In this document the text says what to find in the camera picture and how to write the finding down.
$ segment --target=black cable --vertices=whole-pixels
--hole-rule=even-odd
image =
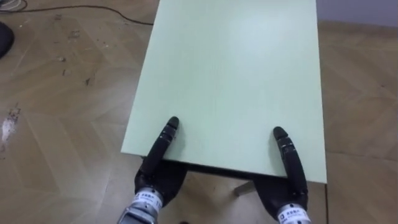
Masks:
[[[153,26],[153,23],[149,23],[149,22],[141,22],[141,21],[137,21],[135,19],[130,19],[128,17],[126,17],[125,15],[123,15],[121,12],[112,9],[110,7],[106,7],[106,6],[91,6],[91,5],[79,5],[79,6],[60,6],[60,7],[49,7],[49,8],[43,8],[43,9],[28,9],[28,10],[24,10],[27,7],[27,1],[26,0],[22,0],[25,5],[24,7],[22,7],[21,9],[18,10],[14,10],[14,11],[8,11],[8,10],[0,10],[0,12],[5,12],[5,13],[9,13],[9,14],[13,14],[13,13],[24,13],[24,12],[44,12],[44,11],[52,11],[52,10],[59,10],[59,9],[75,9],[75,8],[89,8],[89,9],[105,9],[105,10],[109,10],[112,12],[115,12],[117,14],[119,14],[123,19],[136,23],[136,24],[141,24],[141,25],[148,25],[148,26]]]

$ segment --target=parquet floor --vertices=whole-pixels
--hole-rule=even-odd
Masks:
[[[99,4],[152,22],[157,1]],[[141,160],[120,154],[151,27],[94,9],[0,15],[0,223],[116,223]],[[397,223],[397,29],[319,23],[328,210],[333,224]],[[190,173],[159,223],[273,223],[240,180]],[[313,223],[325,192],[310,184]]]

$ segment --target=white label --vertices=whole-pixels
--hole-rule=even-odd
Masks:
[[[151,205],[157,213],[159,213],[159,210],[162,208],[162,201],[161,199],[156,196],[156,194],[153,194],[152,192],[139,192],[136,194],[134,197],[133,202],[144,202],[149,205]]]
[[[278,215],[279,223],[286,224],[294,221],[311,221],[302,208],[288,208]]]

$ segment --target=metal table leg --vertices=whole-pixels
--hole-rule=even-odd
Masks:
[[[253,183],[253,181],[249,181],[243,185],[240,185],[239,187],[236,187],[234,189],[234,194],[236,196],[241,196],[241,195],[248,194],[248,193],[251,193],[254,191],[256,191],[254,183]]]

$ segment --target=wall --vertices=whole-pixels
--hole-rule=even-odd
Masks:
[[[317,0],[320,20],[398,27],[397,0]]]

